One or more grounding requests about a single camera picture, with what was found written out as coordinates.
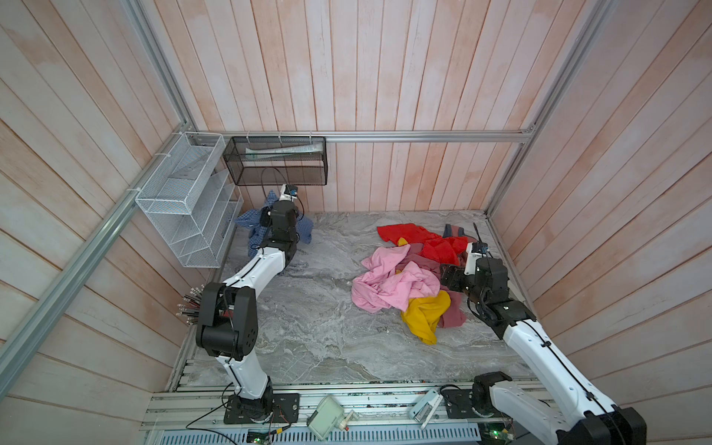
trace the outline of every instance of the blue clothing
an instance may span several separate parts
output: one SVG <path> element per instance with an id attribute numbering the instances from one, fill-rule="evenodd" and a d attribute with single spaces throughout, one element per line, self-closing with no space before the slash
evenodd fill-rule
<path id="1" fill-rule="evenodd" d="M 272 207 L 272 204 L 277 202 L 277 199 L 275 192 L 270 190 L 262 207 Z M 304 216 L 304 214 L 300 214 L 299 210 L 297 210 L 297 214 L 297 235 L 299 235 L 299 242 L 309 244 L 311 243 L 311 231 L 314 227 L 314 221 Z M 262 209 L 250 209 L 235 220 L 237 224 L 250 229 L 250 241 L 247 246 L 247 254 L 250 258 L 257 254 L 257 249 L 269 232 L 268 227 L 260 225 L 261 215 Z"/>

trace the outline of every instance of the blue ventilated strip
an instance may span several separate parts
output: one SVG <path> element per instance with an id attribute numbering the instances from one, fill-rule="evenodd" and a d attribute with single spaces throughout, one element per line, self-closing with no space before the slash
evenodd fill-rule
<path id="1" fill-rule="evenodd" d="M 238 444 L 246 444 L 247 428 L 220 429 Z M 349 431 L 332 431 L 327 441 L 317 439 L 306 426 L 293 426 L 274 436 L 275 444 L 432 444 L 434 441 L 455 442 L 480 441 L 477 424 L 432 424 L 426 429 L 419 425 L 352 426 Z M 160 445 L 229 444 L 222 436 L 206 431 L 166 431 Z"/>

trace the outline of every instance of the black mesh basket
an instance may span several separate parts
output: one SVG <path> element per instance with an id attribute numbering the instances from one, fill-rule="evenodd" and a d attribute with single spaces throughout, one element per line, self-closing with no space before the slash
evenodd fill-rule
<path id="1" fill-rule="evenodd" d="M 326 185 L 324 137 L 232 137 L 223 155 L 236 185 Z"/>

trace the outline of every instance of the bundle of pens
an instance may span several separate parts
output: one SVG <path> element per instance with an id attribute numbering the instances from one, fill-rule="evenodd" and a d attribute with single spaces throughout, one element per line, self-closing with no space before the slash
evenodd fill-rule
<path id="1" fill-rule="evenodd" d="M 185 304 L 178 305 L 178 312 L 176 312 L 176 315 L 179 317 L 186 317 L 189 325 L 194 325 L 198 321 L 198 314 L 200 313 L 200 299 L 203 296 L 204 287 L 204 285 L 200 285 L 199 288 L 190 288 L 190 295 L 183 295 L 183 301 Z"/>

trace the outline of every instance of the gray marble surface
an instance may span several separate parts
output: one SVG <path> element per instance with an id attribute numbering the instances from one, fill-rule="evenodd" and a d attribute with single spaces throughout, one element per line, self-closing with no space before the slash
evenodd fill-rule
<path id="1" fill-rule="evenodd" d="M 472 222 L 499 257 L 484 215 L 476 211 L 363 212 L 309 215 L 311 244 L 299 244 L 289 266 L 258 298 L 257 353 L 276 383 L 373 380 L 471 379 L 503 370 L 531 375 L 517 354 L 492 330 L 468 315 L 459 328 L 436 331 L 438 343 L 425 345 L 410 333 L 394 308 L 370 314 L 351 301 L 351 280 L 366 269 L 361 260 L 383 242 L 378 226 L 414 222 L 441 234 L 445 223 L 474 235 Z M 246 233 L 236 230 L 222 279 L 247 263 Z M 227 384 L 225 371 L 198 350 L 188 385 Z"/>

